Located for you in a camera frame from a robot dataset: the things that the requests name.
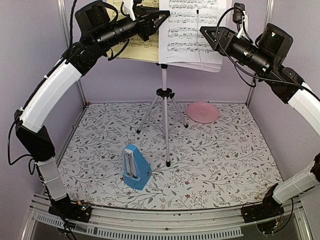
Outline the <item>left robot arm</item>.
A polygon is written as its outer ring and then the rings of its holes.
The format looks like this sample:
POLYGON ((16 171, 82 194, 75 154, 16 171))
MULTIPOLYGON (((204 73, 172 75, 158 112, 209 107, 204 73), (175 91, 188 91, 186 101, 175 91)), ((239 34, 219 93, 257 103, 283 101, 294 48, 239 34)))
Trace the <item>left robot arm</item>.
POLYGON ((15 112, 11 131, 27 150, 37 165, 52 205, 63 216, 74 213, 62 183, 54 145, 44 121, 65 92, 85 76, 108 51, 134 36, 149 40, 170 16, 169 10, 143 6, 139 0, 124 2, 124 16, 110 18, 108 10, 115 7, 102 0, 93 1, 79 10, 71 11, 71 21, 76 21, 81 37, 70 42, 68 49, 51 71, 43 78, 24 106, 15 112))

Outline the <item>white sheet music page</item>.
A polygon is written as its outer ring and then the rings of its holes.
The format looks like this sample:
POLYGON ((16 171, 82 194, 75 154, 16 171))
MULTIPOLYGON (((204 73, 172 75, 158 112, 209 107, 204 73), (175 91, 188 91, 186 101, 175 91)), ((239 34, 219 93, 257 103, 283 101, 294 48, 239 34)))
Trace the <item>white sheet music page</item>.
POLYGON ((159 9, 170 11, 158 33, 158 62, 222 64, 200 33, 201 27, 215 27, 231 0, 160 0, 159 9))

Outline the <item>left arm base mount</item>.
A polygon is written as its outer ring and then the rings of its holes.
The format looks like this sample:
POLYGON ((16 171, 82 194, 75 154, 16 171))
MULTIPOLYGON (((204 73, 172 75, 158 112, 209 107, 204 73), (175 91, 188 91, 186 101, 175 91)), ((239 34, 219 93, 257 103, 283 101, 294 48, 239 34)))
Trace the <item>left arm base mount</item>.
POLYGON ((48 213, 63 219, 88 223, 92 213, 91 205, 90 202, 85 202, 84 200, 72 202, 67 195, 61 200, 52 200, 48 213))

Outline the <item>floral table mat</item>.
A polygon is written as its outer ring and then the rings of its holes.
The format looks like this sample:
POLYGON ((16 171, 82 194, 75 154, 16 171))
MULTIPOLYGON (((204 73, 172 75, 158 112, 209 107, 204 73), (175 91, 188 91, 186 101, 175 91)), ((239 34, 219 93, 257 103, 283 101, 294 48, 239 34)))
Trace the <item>floral table mat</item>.
POLYGON ((282 180, 276 162, 244 104, 218 104, 218 119, 201 124, 168 107, 169 146, 155 104, 141 132, 148 103, 96 103, 87 107, 61 159, 59 172, 73 200, 156 210, 220 208, 260 201, 282 180), (124 148, 136 146, 151 168, 143 190, 124 183, 124 148))

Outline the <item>lilac music stand with tripod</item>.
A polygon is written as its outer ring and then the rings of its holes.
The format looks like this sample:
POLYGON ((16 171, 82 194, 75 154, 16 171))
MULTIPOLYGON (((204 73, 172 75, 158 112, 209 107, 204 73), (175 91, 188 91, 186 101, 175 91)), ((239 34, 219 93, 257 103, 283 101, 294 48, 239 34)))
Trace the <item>lilac music stand with tripod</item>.
POLYGON ((169 119, 168 119, 168 102, 172 102, 174 107, 177 107, 176 100, 171 97, 172 92, 168 89, 167 80, 168 66, 177 66, 188 69, 196 69, 201 71, 213 72, 217 73, 220 71, 222 64, 209 64, 209 63, 192 63, 192 62, 172 62, 172 63, 159 63, 159 51, 158 51, 158 64, 161 68, 161 76, 162 76, 162 87, 157 90, 157 95, 154 98, 158 100, 158 98, 162 99, 162 136, 165 139, 165 161, 166 165, 171 165, 170 160, 170 144, 169 144, 169 119))

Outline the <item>front aluminium rail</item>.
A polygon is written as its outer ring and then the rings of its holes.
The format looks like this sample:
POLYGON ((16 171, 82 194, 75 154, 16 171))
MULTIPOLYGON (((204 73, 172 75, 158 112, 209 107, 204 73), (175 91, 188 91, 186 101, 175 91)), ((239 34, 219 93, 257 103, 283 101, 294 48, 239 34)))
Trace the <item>front aluminium rail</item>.
POLYGON ((283 216, 246 222, 243 206, 200 210, 137 210, 93 206, 88 222, 70 228, 49 213, 48 196, 35 194, 22 231, 24 240, 311 240, 299 198, 284 204, 283 216), (279 221, 275 232, 272 225, 279 221))

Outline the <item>blue metronome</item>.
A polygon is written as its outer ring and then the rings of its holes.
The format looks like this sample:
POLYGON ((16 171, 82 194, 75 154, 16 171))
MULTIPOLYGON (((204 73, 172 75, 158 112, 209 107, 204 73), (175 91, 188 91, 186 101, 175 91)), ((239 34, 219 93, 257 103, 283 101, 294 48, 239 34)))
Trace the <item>blue metronome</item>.
POLYGON ((135 190, 143 190, 151 177, 152 170, 135 145, 128 144, 123 150, 123 167, 124 183, 135 190))

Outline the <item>yellow sheet music page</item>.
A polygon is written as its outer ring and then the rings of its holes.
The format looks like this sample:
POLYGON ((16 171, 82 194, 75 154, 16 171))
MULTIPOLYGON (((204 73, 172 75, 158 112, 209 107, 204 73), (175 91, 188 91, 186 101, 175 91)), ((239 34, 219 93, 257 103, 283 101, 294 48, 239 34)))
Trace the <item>yellow sheet music page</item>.
MULTIPOLYGON (((106 0, 108 4, 111 4, 118 10, 118 20, 124 18, 121 14, 120 8, 122 0, 106 0)), ((159 7, 159 0, 142 0, 140 5, 146 7, 159 7)), ((116 13, 111 9, 107 9, 107 12, 111 20, 116 16, 116 13)), ((125 45, 125 42, 122 42, 116 46, 113 46, 111 49, 115 54, 117 54, 125 45)), ((131 37, 127 47, 123 52, 118 56, 118 58, 126 58, 147 62, 158 63, 158 51, 159 51, 159 31, 149 37, 149 40, 143 41, 138 35, 131 37)))

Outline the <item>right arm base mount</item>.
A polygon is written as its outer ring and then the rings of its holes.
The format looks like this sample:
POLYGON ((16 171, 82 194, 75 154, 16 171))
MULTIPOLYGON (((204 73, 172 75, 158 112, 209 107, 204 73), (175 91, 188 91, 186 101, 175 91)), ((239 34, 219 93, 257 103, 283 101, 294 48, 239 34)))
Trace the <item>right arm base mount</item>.
POLYGON ((265 194, 262 203, 250 203, 241 208, 241 215, 245 223, 265 220, 268 218, 282 215, 285 211, 281 203, 278 203, 273 198, 273 192, 277 187, 277 183, 272 186, 265 194))

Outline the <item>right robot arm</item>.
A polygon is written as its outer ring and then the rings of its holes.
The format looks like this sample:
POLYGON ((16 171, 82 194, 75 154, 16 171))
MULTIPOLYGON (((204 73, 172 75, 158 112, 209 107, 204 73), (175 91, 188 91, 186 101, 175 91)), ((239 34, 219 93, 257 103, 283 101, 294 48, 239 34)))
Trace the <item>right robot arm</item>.
MULTIPOLYGON (((215 52, 254 71, 255 78, 266 82, 283 103, 296 110, 316 133, 320 132, 320 99, 297 72, 283 66, 293 44, 288 33, 268 23, 258 38, 258 46, 254 46, 227 27, 202 26, 200 32, 215 52)), ((258 213, 262 218, 269 218, 287 200, 319 183, 320 156, 316 155, 306 168, 272 186, 265 194, 258 213)))

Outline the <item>pink plate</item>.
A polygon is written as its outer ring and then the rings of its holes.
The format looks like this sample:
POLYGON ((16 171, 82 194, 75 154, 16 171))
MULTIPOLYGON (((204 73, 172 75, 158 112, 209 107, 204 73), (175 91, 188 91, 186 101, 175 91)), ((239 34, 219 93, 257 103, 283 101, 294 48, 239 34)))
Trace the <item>pink plate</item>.
POLYGON ((195 122, 209 124, 219 117, 219 110, 208 102, 193 102, 186 108, 187 115, 195 122))

